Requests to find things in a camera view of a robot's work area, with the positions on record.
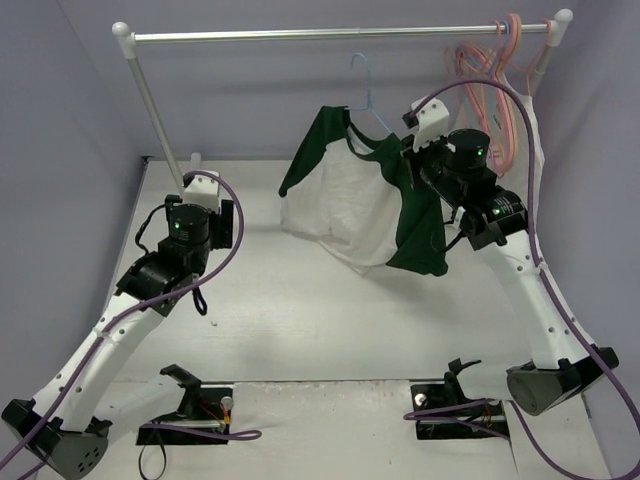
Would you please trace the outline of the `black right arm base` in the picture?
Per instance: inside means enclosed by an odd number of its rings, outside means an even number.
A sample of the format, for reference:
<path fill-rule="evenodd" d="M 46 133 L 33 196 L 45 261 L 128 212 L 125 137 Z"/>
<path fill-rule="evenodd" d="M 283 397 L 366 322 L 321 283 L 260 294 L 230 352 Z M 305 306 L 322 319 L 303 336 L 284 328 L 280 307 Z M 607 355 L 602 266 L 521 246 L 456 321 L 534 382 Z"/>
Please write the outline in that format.
<path fill-rule="evenodd" d="M 510 440 L 501 402 L 484 397 L 470 399 L 460 384 L 461 374 L 480 363 L 456 359 L 448 364 L 440 380 L 410 386 L 412 410 L 403 419 L 414 423 L 418 440 Z"/>

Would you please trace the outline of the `white hanging garment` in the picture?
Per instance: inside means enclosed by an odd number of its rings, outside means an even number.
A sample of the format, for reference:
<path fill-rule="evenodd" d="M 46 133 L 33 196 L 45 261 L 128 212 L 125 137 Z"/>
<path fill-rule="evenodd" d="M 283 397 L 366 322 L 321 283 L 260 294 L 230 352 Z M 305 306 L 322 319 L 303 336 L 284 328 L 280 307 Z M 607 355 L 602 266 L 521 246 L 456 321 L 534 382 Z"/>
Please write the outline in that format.
<path fill-rule="evenodd" d="M 540 135 L 538 130 L 538 120 L 533 108 L 533 99 L 529 95 L 517 92 L 516 89 L 511 86 L 504 74 L 501 74 L 499 76 L 499 79 L 504 85 L 514 91 L 527 112 L 528 118 L 531 123 L 534 139 L 536 164 L 534 173 L 536 176 L 540 176 L 545 159 L 541 147 Z M 508 180 L 515 180 L 516 178 L 522 177 L 524 180 L 527 180 L 529 172 L 529 142 L 526 127 L 524 125 L 523 117 L 515 103 L 509 96 L 507 96 L 506 99 L 509 109 L 507 125 L 511 127 L 511 132 L 507 134 L 507 139 L 512 140 L 513 142 L 513 147 L 509 149 L 509 154 L 507 155 L 509 166 L 507 169 L 506 178 Z"/>

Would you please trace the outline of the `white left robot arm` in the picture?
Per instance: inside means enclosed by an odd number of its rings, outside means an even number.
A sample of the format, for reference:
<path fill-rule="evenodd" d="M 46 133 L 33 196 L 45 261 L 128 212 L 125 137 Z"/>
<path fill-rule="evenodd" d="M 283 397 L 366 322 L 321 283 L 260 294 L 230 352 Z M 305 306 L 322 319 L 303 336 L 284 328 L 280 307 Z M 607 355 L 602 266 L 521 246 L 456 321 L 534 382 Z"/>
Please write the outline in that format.
<path fill-rule="evenodd" d="M 29 399 L 12 399 L 1 413 L 26 449 L 64 479 L 83 479 L 107 447 L 129 431 L 171 413 L 191 418 L 200 406 L 200 381 L 170 365 L 122 400 L 104 396 L 142 341 L 178 302 L 198 295 L 237 254 L 245 233 L 242 207 L 168 196 L 168 234 L 125 271 L 105 311 L 57 375 Z"/>

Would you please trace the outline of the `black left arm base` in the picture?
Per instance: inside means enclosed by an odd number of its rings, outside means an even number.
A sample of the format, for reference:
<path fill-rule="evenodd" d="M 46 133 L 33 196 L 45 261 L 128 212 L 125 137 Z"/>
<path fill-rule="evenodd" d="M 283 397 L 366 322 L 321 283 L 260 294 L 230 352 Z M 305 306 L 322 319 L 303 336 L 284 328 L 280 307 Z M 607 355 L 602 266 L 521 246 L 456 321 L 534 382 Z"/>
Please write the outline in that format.
<path fill-rule="evenodd" d="M 175 412 L 156 417 L 153 424 L 171 424 L 218 435 L 230 433 L 231 414 L 227 406 L 233 400 L 232 386 L 204 385 L 176 364 L 163 368 L 160 374 L 176 381 L 184 395 Z M 167 446 L 226 445 L 228 442 L 228 439 L 206 438 L 182 431 L 140 428 L 136 438 L 136 444 L 142 447 L 138 456 L 138 473 L 141 479 L 161 479 L 167 469 Z M 157 446 L 162 455 L 162 468 L 154 477 L 148 475 L 143 466 L 143 454 L 148 446 Z"/>

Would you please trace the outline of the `pink hanger under garment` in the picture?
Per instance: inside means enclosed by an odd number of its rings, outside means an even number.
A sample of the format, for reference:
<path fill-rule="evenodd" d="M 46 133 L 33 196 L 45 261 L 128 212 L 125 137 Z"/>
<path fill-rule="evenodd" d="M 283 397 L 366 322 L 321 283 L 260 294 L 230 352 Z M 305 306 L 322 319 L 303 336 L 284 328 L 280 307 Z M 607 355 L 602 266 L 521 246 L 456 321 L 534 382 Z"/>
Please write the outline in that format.
<path fill-rule="evenodd" d="M 524 76 L 526 94 L 530 97 L 533 97 L 537 92 L 553 53 L 551 41 L 555 35 L 555 21 L 546 19 L 545 22 L 547 26 L 545 40 L 529 63 L 527 65 L 519 65 L 518 63 L 510 65 L 511 69 L 520 72 Z"/>

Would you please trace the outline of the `blue plastic hanger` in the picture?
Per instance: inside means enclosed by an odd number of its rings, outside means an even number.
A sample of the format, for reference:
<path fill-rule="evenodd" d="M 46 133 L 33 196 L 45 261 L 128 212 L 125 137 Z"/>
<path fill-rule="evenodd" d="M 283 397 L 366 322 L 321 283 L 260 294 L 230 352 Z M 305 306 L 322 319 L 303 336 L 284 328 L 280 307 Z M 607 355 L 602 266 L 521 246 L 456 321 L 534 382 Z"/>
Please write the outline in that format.
<path fill-rule="evenodd" d="M 381 125 L 381 127 L 391 135 L 393 133 L 389 125 L 382 119 L 375 109 L 372 96 L 372 66 L 368 58 L 361 52 L 354 53 L 350 60 L 350 70 L 353 71 L 355 65 L 359 63 L 365 71 L 365 101 L 363 105 L 347 106 L 346 109 L 352 112 L 369 112 Z"/>

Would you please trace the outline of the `pink plastic hanger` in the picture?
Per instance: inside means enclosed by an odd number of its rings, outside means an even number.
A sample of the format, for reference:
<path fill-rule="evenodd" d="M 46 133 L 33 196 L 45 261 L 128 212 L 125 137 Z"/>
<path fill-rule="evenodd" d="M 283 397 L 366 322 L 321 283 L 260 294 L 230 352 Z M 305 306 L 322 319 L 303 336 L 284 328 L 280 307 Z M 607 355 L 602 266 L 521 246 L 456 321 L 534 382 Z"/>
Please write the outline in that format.
<path fill-rule="evenodd" d="M 491 49 L 468 42 L 445 49 L 444 62 L 451 78 L 506 82 L 506 68 L 521 43 L 522 21 L 512 13 L 496 26 L 498 40 Z M 510 97 L 484 84 L 467 84 L 458 95 L 458 106 L 463 125 L 490 137 L 488 163 L 498 176 L 504 176 L 513 167 L 519 148 Z"/>

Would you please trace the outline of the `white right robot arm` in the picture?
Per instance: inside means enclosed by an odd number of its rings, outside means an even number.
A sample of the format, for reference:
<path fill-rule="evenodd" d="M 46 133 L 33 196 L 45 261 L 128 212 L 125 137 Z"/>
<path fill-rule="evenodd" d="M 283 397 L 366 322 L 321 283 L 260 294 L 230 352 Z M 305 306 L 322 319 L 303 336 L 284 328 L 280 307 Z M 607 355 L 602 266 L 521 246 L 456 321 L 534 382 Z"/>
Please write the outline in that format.
<path fill-rule="evenodd" d="M 488 136 L 475 129 L 455 130 L 424 146 L 413 134 L 401 141 L 411 186 L 434 191 L 452 208 L 457 237 L 493 270 L 525 327 L 531 359 L 507 369 L 507 396 L 537 416 L 592 386 L 619 359 L 611 347 L 578 340 L 579 323 L 564 321 L 569 310 L 560 294 L 548 290 L 552 278 L 535 251 L 526 205 L 499 185 L 486 162 L 488 150 Z"/>

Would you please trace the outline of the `white and green t-shirt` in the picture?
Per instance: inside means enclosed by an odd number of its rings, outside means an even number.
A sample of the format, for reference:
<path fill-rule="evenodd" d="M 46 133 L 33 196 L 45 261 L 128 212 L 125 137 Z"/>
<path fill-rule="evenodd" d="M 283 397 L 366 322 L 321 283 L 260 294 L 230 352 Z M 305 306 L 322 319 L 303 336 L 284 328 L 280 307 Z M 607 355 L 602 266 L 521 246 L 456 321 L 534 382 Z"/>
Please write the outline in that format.
<path fill-rule="evenodd" d="M 282 229 L 359 273 L 445 275 L 441 200 L 411 185 L 400 150 L 395 134 L 371 139 L 346 108 L 321 107 L 278 190 Z"/>

